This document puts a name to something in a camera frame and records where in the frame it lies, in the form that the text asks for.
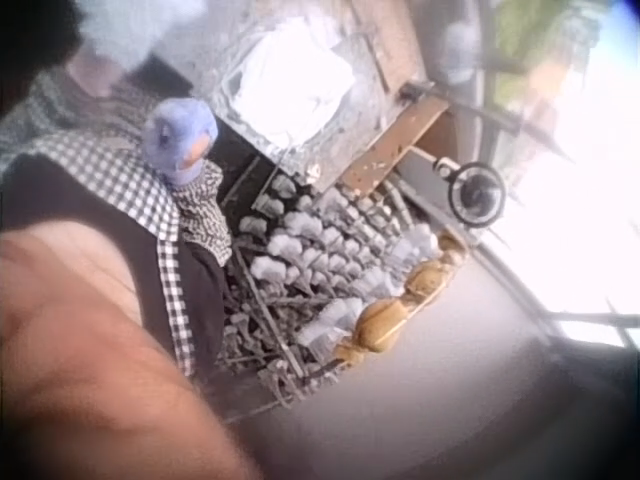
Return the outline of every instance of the human skin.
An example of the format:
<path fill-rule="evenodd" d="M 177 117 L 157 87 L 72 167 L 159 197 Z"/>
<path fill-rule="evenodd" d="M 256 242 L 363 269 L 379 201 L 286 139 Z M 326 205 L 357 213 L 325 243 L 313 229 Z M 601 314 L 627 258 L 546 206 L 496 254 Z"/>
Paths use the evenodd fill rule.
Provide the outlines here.
<path fill-rule="evenodd" d="M 47 478 L 261 478 L 164 350 L 29 232 L 0 235 L 3 423 Z"/>

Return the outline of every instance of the white wall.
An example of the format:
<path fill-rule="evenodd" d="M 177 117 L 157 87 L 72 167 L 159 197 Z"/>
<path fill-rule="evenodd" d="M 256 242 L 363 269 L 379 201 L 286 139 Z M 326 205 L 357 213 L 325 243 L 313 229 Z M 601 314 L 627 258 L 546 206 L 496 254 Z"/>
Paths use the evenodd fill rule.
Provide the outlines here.
<path fill-rule="evenodd" d="M 471 261 L 393 351 L 262 428 L 272 455 L 300 448 L 318 478 L 384 479 L 464 442 L 549 368 L 533 323 Z"/>

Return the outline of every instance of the black circular object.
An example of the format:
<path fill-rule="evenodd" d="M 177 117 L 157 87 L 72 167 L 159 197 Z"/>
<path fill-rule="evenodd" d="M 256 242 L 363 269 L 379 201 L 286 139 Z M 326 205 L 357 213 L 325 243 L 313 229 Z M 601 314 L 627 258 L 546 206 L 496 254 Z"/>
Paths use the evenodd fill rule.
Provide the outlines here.
<path fill-rule="evenodd" d="M 467 163 L 449 182 L 449 205 L 455 217 L 471 228 L 494 223 L 507 200 L 507 187 L 497 170 L 485 163 Z"/>

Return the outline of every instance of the gray tabletop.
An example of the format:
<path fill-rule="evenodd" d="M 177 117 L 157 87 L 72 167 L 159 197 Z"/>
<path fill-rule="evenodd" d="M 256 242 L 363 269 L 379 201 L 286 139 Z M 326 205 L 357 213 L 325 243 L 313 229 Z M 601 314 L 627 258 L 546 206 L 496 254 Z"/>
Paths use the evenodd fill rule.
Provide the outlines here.
<path fill-rule="evenodd" d="M 288 174 L 306 178 L 310 169 L 319 166 L 320 177 L 313 185 L 325 191 L 401 113 L 402 108 L 384 91 L 375 58 L 348 0 L 208 2 L 208 14 L 173 31 L 156 54 L 194 85 L 193 95 L 205 99 L 220 119 Z M 343 40 L 334 51 L 352 66 L 356 81 L 321 132 L 302 146 L 282 150 L 231 109 L 229 74 L 262 33 L 287 18 L 314 15 L 329 16 L 342 25 Z"/>

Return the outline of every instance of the blue glove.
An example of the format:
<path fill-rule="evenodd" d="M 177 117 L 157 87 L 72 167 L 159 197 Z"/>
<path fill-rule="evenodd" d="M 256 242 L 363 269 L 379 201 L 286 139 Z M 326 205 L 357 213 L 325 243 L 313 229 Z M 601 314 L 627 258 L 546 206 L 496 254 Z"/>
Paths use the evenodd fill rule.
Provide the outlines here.
<path fill-rule="evenodd" d="M 218 138 L 218 125 L 209 106 L 195 98 L 172 98 L 161 102 L 151 114 L 142 134 L 142 156 L 169 184 L 184 186 L 195 180 L 204 156 L 186 168 L 195 143 L 207 134 L 209 148 Z"/>

